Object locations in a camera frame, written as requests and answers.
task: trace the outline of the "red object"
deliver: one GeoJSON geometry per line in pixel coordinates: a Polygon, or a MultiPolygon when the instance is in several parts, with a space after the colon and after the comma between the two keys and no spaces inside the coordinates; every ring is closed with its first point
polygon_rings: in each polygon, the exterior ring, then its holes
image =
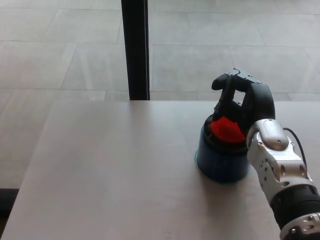
{"type": "Polygon", "coordinates": [[[211,132],[226,143],[238,144],[246,140],[236,122],[232,122],[226,117],[210,123],[211,132]]]}

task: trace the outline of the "tiled floor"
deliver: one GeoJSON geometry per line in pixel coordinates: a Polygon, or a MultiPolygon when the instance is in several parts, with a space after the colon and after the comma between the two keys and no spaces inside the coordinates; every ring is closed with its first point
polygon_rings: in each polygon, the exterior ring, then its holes
{"type": "MultiPolygon", "coordinates": [[[[276,101],[320,101],[319,0],[149,0],[149,33],[152,100],[217,100],[237,67],[276,101]]],[[[121,0],[0,0],[0,188],[58,99],[129,99],[121,0]]]]}

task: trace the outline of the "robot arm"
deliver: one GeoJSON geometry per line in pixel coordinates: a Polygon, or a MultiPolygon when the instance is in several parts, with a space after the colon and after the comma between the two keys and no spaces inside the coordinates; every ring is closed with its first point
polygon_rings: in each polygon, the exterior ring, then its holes
{"type": "Polygon", "coordinates": [[[280,239],[319,240],[320,196],[280,123],[258,120],[246,142],[248,160],[281,229],[280,239]]]}
{"type": "Polygon", "coordinates": [[[320,240],[320,196],[294,143],[275,119],[269,87],[234,69],[212,83],[222,89],[213,117],[237,122],[247,136],[247,158],[280,227],[281,240],[320,240]],[[245,92],[242,103],[235,90],[245,92]]]}

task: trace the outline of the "black pole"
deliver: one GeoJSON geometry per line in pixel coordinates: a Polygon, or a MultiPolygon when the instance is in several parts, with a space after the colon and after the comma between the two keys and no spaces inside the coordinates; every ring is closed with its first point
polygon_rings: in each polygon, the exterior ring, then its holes
{"type": "Polygon", "coordinates": [[[150,100],[148,0],[121,0],[130,100],[150,100]]]}
{"type": "Polygon", "coordinates": [[[19,189],[1,188],[0,189],[0,218],[8,218],[12,207],[16,201],[19,189]]]}

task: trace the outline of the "table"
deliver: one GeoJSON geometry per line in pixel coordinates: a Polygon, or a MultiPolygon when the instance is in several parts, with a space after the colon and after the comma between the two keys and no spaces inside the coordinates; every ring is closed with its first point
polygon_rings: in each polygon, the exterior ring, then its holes
{"type": "MultiPolygon", "coordinates": [[[[215,102],[63,101],[52,108],[2,240],[277,240],[251,168],[219,185],[197,170],[215,102]]],[[[320,187],[320,102],[277,102],[320,187]]]]}

